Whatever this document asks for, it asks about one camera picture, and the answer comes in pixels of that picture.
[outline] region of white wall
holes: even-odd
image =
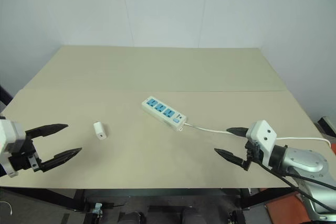
[[[21,89],[62,44],[260,47],[316,120],[336,121],[335,0],[1,0],[0,82]]]

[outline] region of floor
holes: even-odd
[[[66,196],[72,197],[73,190],[57,190]],[[235,196],[135,196],[135,197],[104,197],[88,196],[90,201],[113,202],[113,209],[103,212],[101,224],[115,224],[119,215],[132,211],[141,211],[145,214],[147,224],[176,224],[180,221],[179,212],[185,206],[193,206],[204,216],[207,223],[228,223],[228,213],[236,209]],[[9,215],[9,207],[0,204],[0,223],[6,224],[82,224],[84,214],[63,209],[41,201],[1,191],[0,199],[12,204],[13,215]],[[244,212],[248,224],[271,224],[265,206],[252,208]]]

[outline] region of table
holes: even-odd
[[[249,172],[214,148],[246,156],[241,137],[187,128],[174,132],[146,114],[153,95],[210,129],[249,127],[267,120],[278,136],[320,133],[258,49],[187,49],[64,46],[16,95],[3,114],[24,129],[44,124],[69,127],[34,144],[42,160],[71,148],[82,151],[46,173],[31,169],[3,177],[0,186],[31,188],[247,188],[286,187],[256,164]],[[108,138],[95,137],[104,123]],[[335,156],[315,140],[279,145]]]

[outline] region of white power strip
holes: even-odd
[[[183,124],[187,120],[185,115],[155,97],[148,97],[141,103],[141,105],[144,111],[160,121],[167,123],[176,131],[181,131],[183,129]]]

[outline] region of black cable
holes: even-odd
[[[336,210],[328,207],[327,205],[323,204],[322,202],[318,201],[317,199],[311,197],[309,194],[305,193],[304,191],[302,191],[301,189],[297,188],[294,184],[292,184],[291,182],[289,182],[288,180],[286,180],[285,178],[283,178],[281,175],[277,174],[276,172],[268,169],[265,165],[263,165],[262,163],[258,163],[264,170],[268,171],[269,173],[273,174],[274,176],[276,176],[277,178],[281,179],[283,182],[285,182],[287,185],[289,185],[291,188],[295,189],[297,192],[299,192],[300,194],[302,194],[303,196],[305,196],[306,198],[310,199],[311,201],[315,202],[316,204],[320,205],[321,207],[324,207],[326,210],[330,211],[331,214],[336,214]]]
[[[313,182],[315,184],[318,184],[318,185],[325,186],[325,187],[328,187],[330,189],[336,190],[336,186],[332,186],[332,185],[329,185],[327,183],[324,183],[324,182],[321,182],[321,181],[318,181],[318,180],[315,180],[315,179],[312,179],[312,178],[306,178],[306,177],[302,177],[300,175],[292,174],[292,173],[284,173],[284,175],[289,176],[289,177],[293,177],[293,178],[303,179],[303,180]]]

